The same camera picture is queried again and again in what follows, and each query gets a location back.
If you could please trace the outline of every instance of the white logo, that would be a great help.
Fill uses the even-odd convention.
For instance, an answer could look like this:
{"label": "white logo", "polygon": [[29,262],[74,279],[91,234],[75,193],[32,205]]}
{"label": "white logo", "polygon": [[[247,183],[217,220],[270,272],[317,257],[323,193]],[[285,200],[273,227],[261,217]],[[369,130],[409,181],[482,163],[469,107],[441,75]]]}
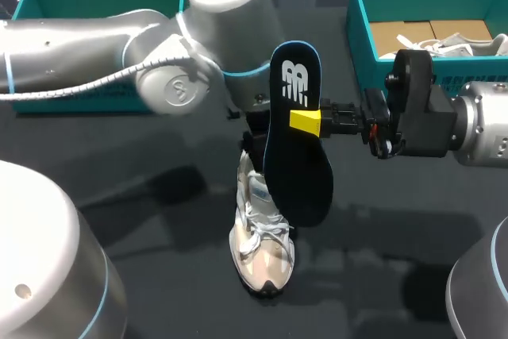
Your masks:
{"label": "white logo", "polygon": [[173,82],[173,88],[176,91],[176,96],[180,100],[180,102],[184,102],[187,98],[187,89],[183,85],[183,82],[177,79]]}
{"label": "white logo", "polygon": [[308,88],[307,69],[301,65],[294,65],[289,60],[283,62],[283,81],[287,85],[283,86],[283,97],[293,99],[300,105],[307,107],[307,96],[303,94]]}

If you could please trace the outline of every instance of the shoe sole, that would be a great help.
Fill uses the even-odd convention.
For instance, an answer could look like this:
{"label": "shoe sole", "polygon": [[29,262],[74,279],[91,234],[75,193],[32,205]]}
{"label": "shoe sole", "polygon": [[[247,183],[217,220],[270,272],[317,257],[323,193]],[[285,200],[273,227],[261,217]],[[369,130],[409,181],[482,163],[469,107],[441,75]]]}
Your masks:
{"label": "shoe sole", "polygon": [[[289,244],[290,244],[291,258],[294,259],[294,243],[293,243],[293,241],[290,241]],[[247,281],[245,281],[244,277],[242,276],[242,274],[240,272],[240,269],[238,268],[237,259],[235,258],[235,252],[234,252],[234,227],[229,232],[229,251],[231,252],[231,257],[233,258],[233,263],[235,264],[235,268],[237,269],[238,278],[240,279],[241,284],[247,289],[247,292],[250,295],[253,295],[257,298],[262,298],[262,299],[272,299],[272,298],[274,298],[278,295],[281,295],[283,293],[284,288],[286,287],[286,285],[289,283],[289,280],[291,279],[291,274],[293,274],[294,266],[291,267],[289,273],[287,274],[287,279],[286,279],[286,282],[285,282],[284,287],[282,289],[277,289],[275,286],[273,286],[273,283],[271,283],[270,281],[267,281],[267,283],[269,282],[273,286],[273,288],[269,287],[271,289],[270,291],[268,291],[268,289],[265,289],[265,287],[264,287],[264,286],[267,286],[267,283],[265,283],[265,285],[263,286],[263,288],[261,290],[254,290],[247,283]]]}

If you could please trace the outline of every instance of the yellow block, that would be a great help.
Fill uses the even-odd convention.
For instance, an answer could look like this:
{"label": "yellow block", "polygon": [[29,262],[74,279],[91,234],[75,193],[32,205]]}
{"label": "yellow block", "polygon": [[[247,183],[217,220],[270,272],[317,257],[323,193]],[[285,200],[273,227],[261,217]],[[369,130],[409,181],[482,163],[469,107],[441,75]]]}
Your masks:
{"label": "yellow block", "polygon": [[319,132],[321,131],[321,111],[292,110],[289,117],[289,126],[319,137]]}

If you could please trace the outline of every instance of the brown cardboard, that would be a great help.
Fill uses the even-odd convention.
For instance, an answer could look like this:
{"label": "brown cardboard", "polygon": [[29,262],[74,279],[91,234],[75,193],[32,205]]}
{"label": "brown cardboard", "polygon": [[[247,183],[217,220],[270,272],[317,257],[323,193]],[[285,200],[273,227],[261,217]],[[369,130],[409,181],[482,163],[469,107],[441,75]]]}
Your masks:
{"label": "brown cardboard", "polygon": [[469,40],[492,40],[483,20],[434,20],[430,22],[434,36],[443,40],[455,33],[460,33]]}
{"label": "brown cardboard", "polygon": [[405,48],[397,40],[397,35],[403,35],[414,43],[435,38],[428,21],[372,22],[370,27],[378,56]]}

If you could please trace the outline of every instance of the robotic arm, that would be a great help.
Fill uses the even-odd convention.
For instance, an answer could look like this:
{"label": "robotic arm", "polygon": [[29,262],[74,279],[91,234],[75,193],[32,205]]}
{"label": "robotic arm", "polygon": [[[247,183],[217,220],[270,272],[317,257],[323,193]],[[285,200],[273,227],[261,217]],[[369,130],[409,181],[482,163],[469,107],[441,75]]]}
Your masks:
{"label": "robotic arm", "polygon": [[0,100],[62,97],[129,77],[158,114],[192,112],[211,83],[225,83],[245,113],[267,110],[265,69],[283,42],[271,0],[189,1],[172,19],[134,10],[0,21]]}
{"label": "robotic arm", "polygon": [[428,52],[401,50],[385,87],[387,97],[366,89],[360,107],[324,99],[321,110],[292,110],[290,125],[324,138],[361,134],[380,159],[453,151],[465,166],[508,167],[508,84],[471,82],[450,98],[434,84]]}

